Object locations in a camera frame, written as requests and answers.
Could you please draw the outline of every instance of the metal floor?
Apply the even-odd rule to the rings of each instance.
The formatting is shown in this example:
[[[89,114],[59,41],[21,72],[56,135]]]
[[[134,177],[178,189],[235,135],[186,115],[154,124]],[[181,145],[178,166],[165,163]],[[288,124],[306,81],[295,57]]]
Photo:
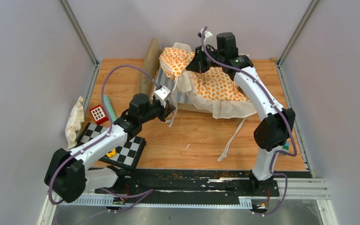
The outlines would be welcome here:
[[[270,208],[279,200],[271,199]],[[100,206],[58,206],[57,223],[75,225],[95,213],[107,210]],[[179,209],[135,207],[129,211],[103,213],[82,225],[323,225],[316,200],[286,200],[273,215],[259,217],[249,210]]]

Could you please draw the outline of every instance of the wooden table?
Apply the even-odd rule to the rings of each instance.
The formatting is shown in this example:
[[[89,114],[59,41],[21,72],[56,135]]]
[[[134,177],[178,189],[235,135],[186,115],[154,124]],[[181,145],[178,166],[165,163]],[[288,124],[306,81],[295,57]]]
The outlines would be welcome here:
[[[89,108],[102,104],[101,87],[112,68],[122,64],[141,67],[142,63],[143,59],[104,59]],[[253,63],[272,95],[281,104],[286,105],[275,64],[268,60],[253,60]],[[133,95],[138,93],[139,81],[139,73],[131,68],[117,70],[108,80],[105,94],[110,97],[118,116],[129,107]],[[90,113],[85,116],[85,125],[88,122],[94,123]],[[217,120],[208,113],[179,110],[172,128],[158,119],[143,124],[142,132],[138,136],[145,138],[147,145],[137,168],[251,170],[257,156],[253,132],[259,123],[257,114],[246,118],[243,127],[231,143],[228,157],[219,162],[217,158],[237,128],[237,119]],[[106,165],[96,162],[94,166]],[[297,157],[278,156],[275,170],[304,171],[301,154]]]

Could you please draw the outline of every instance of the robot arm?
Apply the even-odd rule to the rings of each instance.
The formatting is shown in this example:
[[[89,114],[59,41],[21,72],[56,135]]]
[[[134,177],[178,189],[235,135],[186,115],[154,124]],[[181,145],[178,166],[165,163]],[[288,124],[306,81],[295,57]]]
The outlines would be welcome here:
[[[198,34],[205,45],[204,37],[211,37],[212,34],[205,27]],[[187,70],[204,73],[210,67],[221,67],[223,72],[237,83],[245,92],[250,102],[255,107],[261,123],[254,132],[254,138],[258,145],[256,164],[252,169],[251,181],[252,191],[265,190],[272,180],[271,160],[277,150],[289,138],[284,120],[293,128],[295,113],[293,109],[285,109],[268,91],[257,75],[252,61],[246,55],[238,55],[238,48],[235,36],[232,33],[221,33],[216,36],[217,49],[211,45],[199,46],[195,49],[195,56]]]
[[[143,123],[157,117],[165,121],[174,110],[174,107],[169,104],[169,97],[170,91],[165,86],[154,92],[152,104],[147,95],[136,94],[130,101],[129,108],[110,129],[71,151],[57,150],[46,173],[45,184],[49,186],[53,175],[63,162],[72,157],[60,169],[52,184],[52,189],[64,201],[70,203],[84,191],[112,187],[118,178],[113,170],[103,168],[89,171],[88,169],[106,153],[125,144],[140,133]]]

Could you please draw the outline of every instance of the white wall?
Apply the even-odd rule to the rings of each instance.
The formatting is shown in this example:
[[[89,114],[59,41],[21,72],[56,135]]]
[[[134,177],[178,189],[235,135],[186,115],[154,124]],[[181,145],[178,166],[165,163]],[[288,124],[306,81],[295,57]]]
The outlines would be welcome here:
[[[322,0],[283,68],[312,168],[360,224],[360,1]]]
[[[98,59],[144,58],[157,37],[161,47],[193,49],[204,26],[216,36],[233,32],[240,53],[279,57],[310,0],[69,0]]]
[[[36,224],[92,64],[59,1],[0,1],[0,224]]]

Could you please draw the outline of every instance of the orange patterned cloth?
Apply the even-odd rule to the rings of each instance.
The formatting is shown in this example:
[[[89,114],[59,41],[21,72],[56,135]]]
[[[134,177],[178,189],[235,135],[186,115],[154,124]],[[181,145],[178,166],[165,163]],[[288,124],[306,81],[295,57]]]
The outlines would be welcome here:
[[[165,48],[160,56],[167,68],[162,67],[166,76],[175,79],[194,58],[194,52],[186,52],[178,48]],[[223,72],[220,67],[212,67],[206,73],[193,74],[197,93],[210,100],[247,101],[248,98],[237,90],[237,84]]]

